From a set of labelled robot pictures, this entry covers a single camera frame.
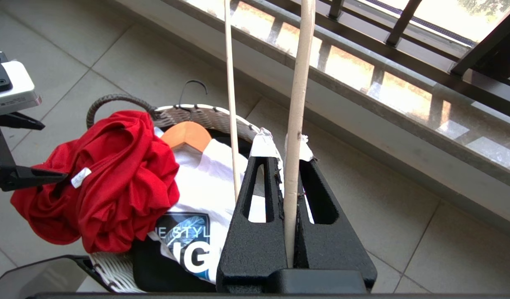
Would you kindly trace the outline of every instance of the red cloth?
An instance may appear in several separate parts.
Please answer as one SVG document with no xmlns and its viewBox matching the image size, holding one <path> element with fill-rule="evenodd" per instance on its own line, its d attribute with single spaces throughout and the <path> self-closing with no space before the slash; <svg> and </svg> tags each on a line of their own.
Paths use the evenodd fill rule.
<svg viewBox="0 0 510 299">
<path fill-rule="evenodd" d="M 75 189 L 70 180 L 84 167 L 92 173 Z M 143 112 L 120 111 L 98 121 L 34 168 L 69 176 L 15 191 L 12 205 L 44 240 L 69 244 L 82 237 L 88 253 L 128 251 L 179 200 L 179 165 Z"/>
</svg>

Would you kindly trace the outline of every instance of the metal hook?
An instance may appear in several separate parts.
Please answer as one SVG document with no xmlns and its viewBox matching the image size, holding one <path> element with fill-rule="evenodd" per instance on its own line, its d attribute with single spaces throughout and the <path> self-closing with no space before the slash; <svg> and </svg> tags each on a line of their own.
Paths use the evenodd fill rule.
<svg viewBox="0 0 510 299">
<path fill-rule="evenodd" d="M 190 113 L 189 115 L 189 121 L 192 121 L 192 110 L 190 109 L 187 109 L 187 108 L 183 108 L 181 107 L 181 99 L 183 99 L 183 93 L 185 92 L 185 87 L 187 86 L 187 84 L 189 83 L 198 83 L 199 85 L 202 85 L 205 89 L 205 96 L 207 98 L 207 95 L 209 94 L 208 91 L 207 91 L 207 86 L 205 86 L 205 84 L 200 81 L 200 80 L 189 80 L 187 82 L 185 82 L 185 85 L 183 85 L 183 89 L 181 90 L 181 96 L 179 96 L 179 103 L 177 104 L 177 106 L 181 109 L 181 110 L 185 110 L 185 111 L 188 111 Z"/>
</svg>

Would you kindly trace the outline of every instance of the wicker basket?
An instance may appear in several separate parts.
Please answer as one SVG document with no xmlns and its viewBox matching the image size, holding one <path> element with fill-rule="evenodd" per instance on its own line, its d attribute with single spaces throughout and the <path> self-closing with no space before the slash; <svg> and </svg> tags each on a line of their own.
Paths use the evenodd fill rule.
<svg viewBox="0 0 510 299">
<path fill-rule="evenodd" d="M 182 104 L 155 108 L 141 99 L 127 95 L 108 95 L 94 102 L 87 114 L 87 127 L 89 128 L 94 124 L 94 115 L 98 108 L 115 100 L 132 102 L 141 106 L 150 114 L 156 127 L 170 127 L 190 120 L 207 129 L 230 133 L 230 114 L 226 109 L 205 104 Z M 236 117 L 236 125 L 238 136 L 250 143 L 253 142 L 253 138 L 260 131 L 258 127 L 239 116 Z M 113 292 L 145 293 L 135 284 L 133 262 L 129 254 L 98 252 L 90 254 L 90 258 L 94 269 Z"/>
</svg>

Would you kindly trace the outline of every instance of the basket handle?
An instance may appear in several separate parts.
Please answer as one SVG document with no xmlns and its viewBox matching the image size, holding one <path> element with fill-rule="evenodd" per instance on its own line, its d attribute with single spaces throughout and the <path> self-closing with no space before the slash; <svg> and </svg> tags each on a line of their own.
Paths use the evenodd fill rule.
<svg viewBox="0 0 510 299">
<path fill-rule="evenodd" d="M 86 118 L 87 129 L 90 129 L 90 127 L 92 127 L 92 125 L 94 125 L 94 115 L 96 114 L 98 109 L 103 104 L 107 104 L 108 102 L 113 102 L 115 100 L 123 100 L 126 102 L 136 104 L 138 106 L 141 106 L 142 108 L 144 108 L 144 110 L 146 110 L 146 112 L 148 114 L 150 114 L 150 116 L 152 117 L 153 120 L 157 120 L 157 117 L 154 113 L 154 111 L 157 108 L 148 104 L 148 102 L 146 102 L 145 100 L 141 100 L 137 97 L 130 96 L 130 95 L 112 94 L 112 95 L 107 95 L 107 96 L 103 96 L 103 97 L 99 98 L 91 105 L 91 107 L 89 108 L 89 110 L 87 112 L 87 118 Z"/>
</svg>

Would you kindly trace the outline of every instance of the tree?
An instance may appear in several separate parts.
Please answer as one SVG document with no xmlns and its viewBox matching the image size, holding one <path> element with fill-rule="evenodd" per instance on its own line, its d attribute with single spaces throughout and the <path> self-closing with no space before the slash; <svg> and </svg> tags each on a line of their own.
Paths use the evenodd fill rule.
<svg viewBox="0 0 510 299">
<path fill-rule="evenodd" d="M 485 13 L 494 16 L 497 11 L 505 12 L 510 7 L 510 0 L 458 0 L 471 15 Z"/>
</svg>

